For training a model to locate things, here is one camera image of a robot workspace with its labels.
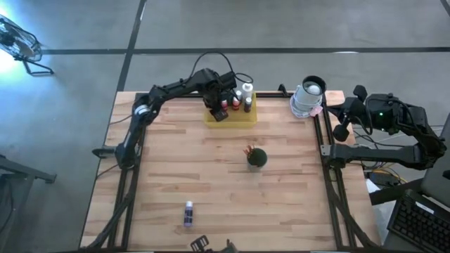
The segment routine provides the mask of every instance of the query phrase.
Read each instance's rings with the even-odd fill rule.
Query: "concrete floor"
[[[34,32],[47,49],[126,49],[140,1],[0,0],[0,14]],[[439,0],[147,0],[136,48],[304,48],[450,46],[450,17]],[[196,55],[135,55],[125,91],[147,91],[191,71]],[[393,92],[423,106],[430,124],[450,112],[450,53],[231,54],[257,90],[294,89],[311,74],[351,95]],[[30,77],[0,52],[0,153],[58,174],[36,181],[11,252],[77,249],[124,54],[44,56],[52,77]],[[208,56],[198,69],[228,71]],[[375,133],[374,139],[384,138]],[[386,143],[412,144],[399,137]],[[397,168],[408,180],[422,175]]]

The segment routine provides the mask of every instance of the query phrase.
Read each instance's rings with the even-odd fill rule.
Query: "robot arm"
[[[203,69],[197,71],[187,80],[164,86],[153,86],[149,93],[134,102],[131,123],[124,141],[115,151],[117,163],[121,169],[130,169],[135,164],[137,143],[143,130],[158,116],[164,102],[197,91],[203,96],[205,106],[217,121],[228,117],[221,108],[221,94],[236,88],[234,73],[219,76],[215,71]]]
[[[373,129],[386,131],[389,135],[402,131],[418,142],[397,150],[371,150],[343,144],[324,145],[321,152],[328,157],[329,165],[345,167],[346,163],[353,160],[380,161],[396,162],[405,167],[423,170],[432,167],[444,155],[446,146],[428,124],[424,108],[403,103],[391,93],[367,97],[363,86],[357,86],[354,95],[356,98],[346,98],[343,104],[329,108],[341,123],[333,130],[333,136],[338,141],[347,139],[347,127],[352,123],[361,125],[365,130],[369,128],[366,130],[369,135]]]

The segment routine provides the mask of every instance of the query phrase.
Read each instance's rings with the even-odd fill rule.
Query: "butcher block tabletop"
[[[111,122],[130,115],[135,95],[117,94]],[[328,105],[344,101],[342,91],[326,96]],[[286,98],[258,98],[252,129],[209,129],[204,111],[201,98],[170,100],[147,128],[128,250],[190,251],[201,235],[214,250],[223,249],[227,239],[240,251],[335,249],[313,119],[293,116]],[[110,125],[105,144],[122,142],[129,122]],[[338,121],[331,115],[331,122]],[[354,142],[351,132],[347,143]],[[248,171],[247,145],[268,155],[259,173]],[[115,164],[114,158],[103,159],[98,172]],[[350,212],[379,243],[361,167],[349,164],[342,173]],[[119,177],[116,167],[96,181],[81,246],[110,219]],[[183,226],[186,201],[193,202],[190,228]]]

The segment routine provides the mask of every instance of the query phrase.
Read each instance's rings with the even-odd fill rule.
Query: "yellow tray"
[[[252,94],[252,109],[244,112],[244,102],[239,105],[239,110],[233,110],[231,106],[227,110],[228,117],[220,122],[211,115],[208,109],[205,110],[204,121],[211,128],[252,128],[257,123],[256,93]]]

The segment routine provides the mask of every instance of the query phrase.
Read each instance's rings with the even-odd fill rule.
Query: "keyboard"
[[[450,213],[412,190],[397,200],[387,229],[425,252],[450,253]]]

